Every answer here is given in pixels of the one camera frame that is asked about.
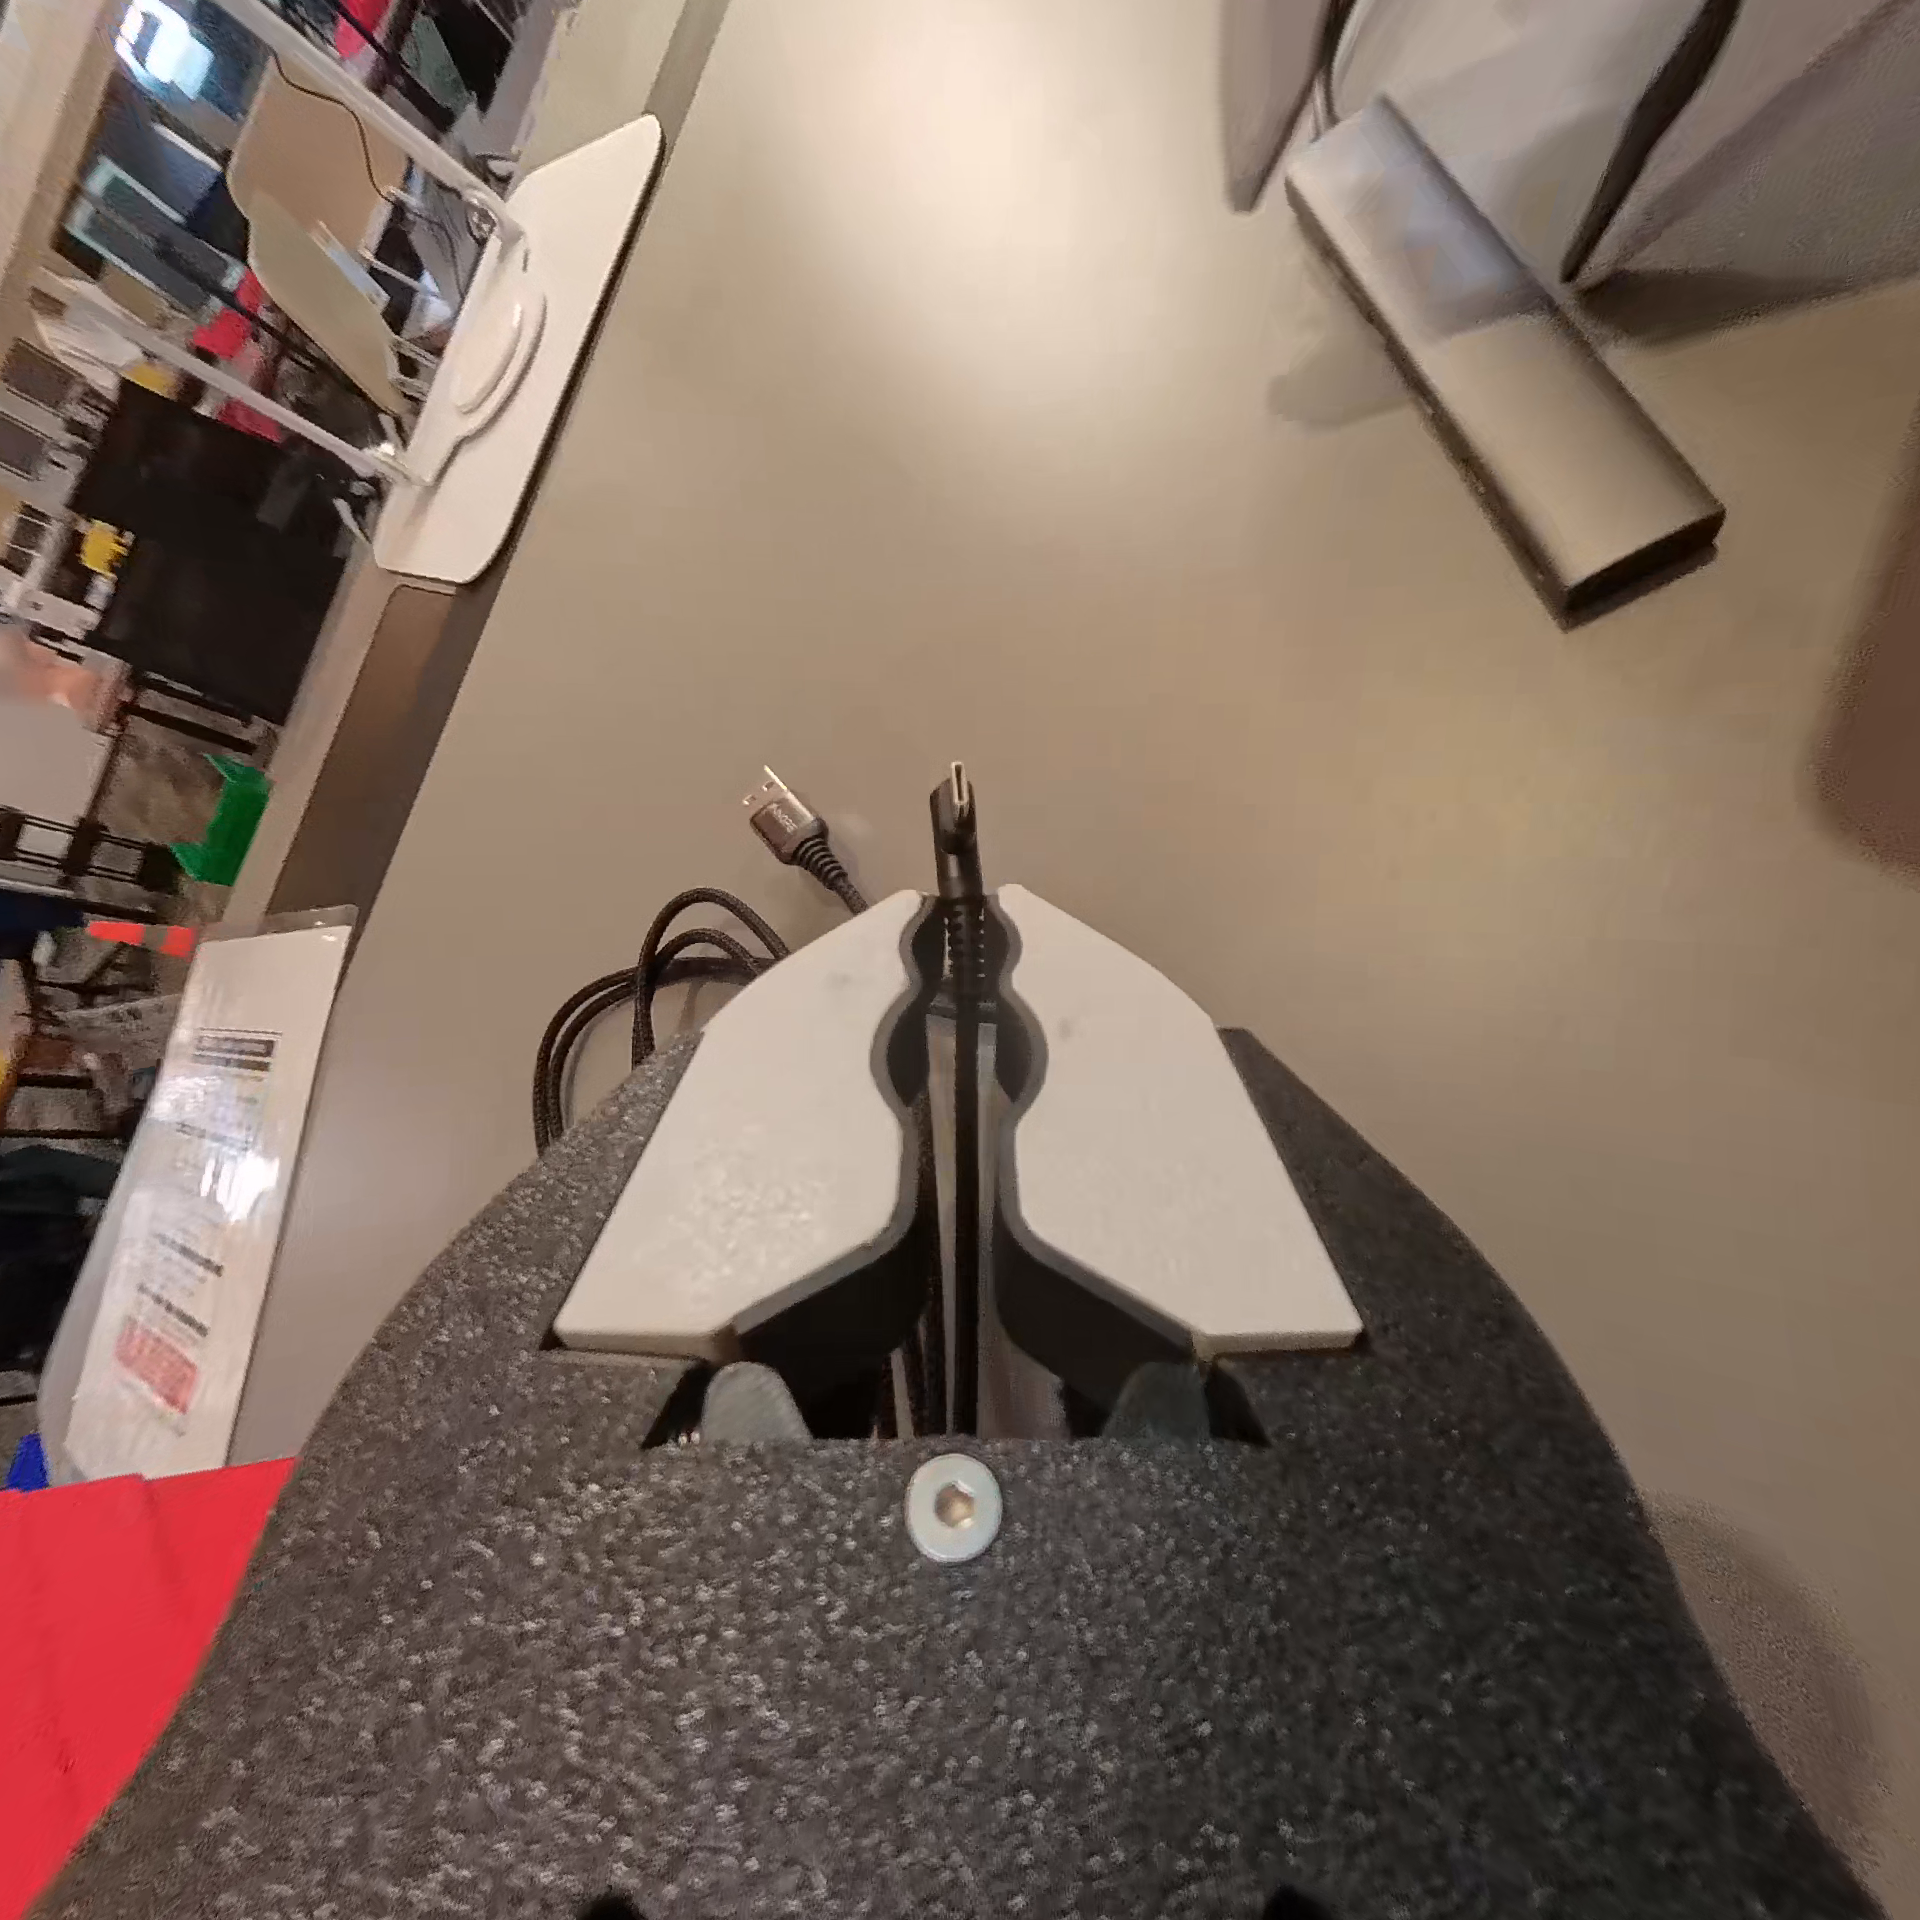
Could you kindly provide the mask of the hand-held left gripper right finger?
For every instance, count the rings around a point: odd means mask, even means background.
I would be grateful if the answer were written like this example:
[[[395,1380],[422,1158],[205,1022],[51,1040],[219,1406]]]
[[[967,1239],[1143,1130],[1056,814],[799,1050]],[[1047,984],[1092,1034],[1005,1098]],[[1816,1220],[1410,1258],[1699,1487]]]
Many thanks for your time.
[[[1204,1007],[1022,884],[991,930],[991,1296],[1092,1402],[1154,1361],[1344,1353],[1360,1312]]]

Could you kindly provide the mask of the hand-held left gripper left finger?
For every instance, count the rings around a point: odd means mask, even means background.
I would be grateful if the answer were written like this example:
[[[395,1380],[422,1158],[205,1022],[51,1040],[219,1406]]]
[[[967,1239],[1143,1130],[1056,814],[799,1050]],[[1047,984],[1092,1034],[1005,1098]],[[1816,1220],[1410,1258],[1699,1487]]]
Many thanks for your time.
[[[699,1034],[550,1325],[570,1353],[774,1368],[798,1400],[872,1376],[940,1264],[928,1006],[941,912],[878,900]]]

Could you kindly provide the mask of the grey aluminium usb hub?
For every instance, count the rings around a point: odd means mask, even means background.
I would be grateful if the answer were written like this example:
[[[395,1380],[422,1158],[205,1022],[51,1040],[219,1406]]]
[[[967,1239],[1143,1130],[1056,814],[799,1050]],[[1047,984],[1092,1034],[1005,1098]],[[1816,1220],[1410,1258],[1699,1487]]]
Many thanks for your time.
[[[1704,566],[1716,493],[1387,98],[1290,159],[1317,260],[1566,626]]]

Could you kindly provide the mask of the laminated paper sheet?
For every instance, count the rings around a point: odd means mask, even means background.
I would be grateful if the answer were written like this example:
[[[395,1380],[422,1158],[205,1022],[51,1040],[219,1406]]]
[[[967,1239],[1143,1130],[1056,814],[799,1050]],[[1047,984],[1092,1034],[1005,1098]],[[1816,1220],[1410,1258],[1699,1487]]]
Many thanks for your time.
[[[53,1485],[232,1463],[357,914],[215,928],[38,1373]]]

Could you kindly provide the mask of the green bin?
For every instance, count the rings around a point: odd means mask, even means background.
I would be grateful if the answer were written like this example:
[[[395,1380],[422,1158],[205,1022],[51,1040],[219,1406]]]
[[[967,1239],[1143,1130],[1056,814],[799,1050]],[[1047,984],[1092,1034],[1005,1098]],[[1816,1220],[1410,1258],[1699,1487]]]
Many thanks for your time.
[[[204,753],[219,776],[219,798],[198,838],[174,841],[179,873],[198,884],[236,884],[272,798],[272,776],[243,758]]]

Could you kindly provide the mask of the red cloth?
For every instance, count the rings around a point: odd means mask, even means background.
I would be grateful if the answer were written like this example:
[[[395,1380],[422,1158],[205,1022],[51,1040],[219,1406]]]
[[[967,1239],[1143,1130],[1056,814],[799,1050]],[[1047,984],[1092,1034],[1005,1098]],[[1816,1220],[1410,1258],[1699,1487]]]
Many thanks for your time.
[[[293,1469],[5,1489],[5,1917],[47,1889],[174,1716]]]

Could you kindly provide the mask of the cluttered storage shelves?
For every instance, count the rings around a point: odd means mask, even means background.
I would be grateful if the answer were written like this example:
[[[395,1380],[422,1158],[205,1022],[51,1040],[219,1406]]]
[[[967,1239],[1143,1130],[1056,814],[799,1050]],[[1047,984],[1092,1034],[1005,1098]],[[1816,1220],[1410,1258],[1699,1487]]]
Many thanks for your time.
[[[125,733],[135,721],[160,724],[157,697],[223,720],[170,717],[165,727],[190,751],[240,753],[228,724],[276,729],[86,647],[130,538],[78,519],[69,503],[118,384],[264,440],[310,446],[116,343],[104,325],[53,298],[38,276],[95,284],[135,320],[198,350],[204,364],[346,440],[375,426],[367,400],[272,306],[247,262],[250,228],[223,172],[268,50],[238,28],[218,39],[228,61],[215,72],[227,85],[218,102],[232,113],[208,138],[215,102],[175,102],[144,87],[170,18],[194,44],[223,23],[212,5],[5,5],[3,799],[5,817],[18,814],[40,830],[104,820]],[[346,566],[326,620],[342,580],[360,569],[347,558],[347,519],[367,500],[349,472],[333,503]]]

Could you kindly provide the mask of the beige chair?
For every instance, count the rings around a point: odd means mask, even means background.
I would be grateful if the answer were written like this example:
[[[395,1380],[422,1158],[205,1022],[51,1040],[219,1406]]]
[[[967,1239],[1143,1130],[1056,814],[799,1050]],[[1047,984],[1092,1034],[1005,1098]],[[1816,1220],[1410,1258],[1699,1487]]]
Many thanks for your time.
[[[412,416],[439,364],[431,343],[407,340],[408,320],[448,314],[405,230],[407,165],[346,102],[268,54],[223,172],[264,297],[395,418]]]

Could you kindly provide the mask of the white lamp base plate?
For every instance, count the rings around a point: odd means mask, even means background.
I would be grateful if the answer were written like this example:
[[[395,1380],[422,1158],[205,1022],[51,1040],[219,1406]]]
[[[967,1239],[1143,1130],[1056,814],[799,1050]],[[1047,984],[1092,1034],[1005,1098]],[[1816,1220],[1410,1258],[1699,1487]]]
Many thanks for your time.
[[[442,184],[460,212],[484,221],[470,280],[460,294],[446,350],[435,359],[412,424],[392,359],[412,351],[326,252],[314,215],[259,184],[247,210],[250,266],[272,298],[359,385],[381,421],[357,446],[238,376],[198,361],[160,329],[135,320],[91,280],[40,273],[67,310],[95,320],[118,345],[205,382],[259,409],[293,437],[381,492],[372,560],[420,584],[466,588],[491,566],[535,488],[539,461],[579,375],[590,335],[664,156],[664,133],[645,112],[517,177],[510,190],[472,172],[379,100],[335,54],[268,5],[223,5],[272,56],[294,96],[335,108],[357,134],[372,134]]]

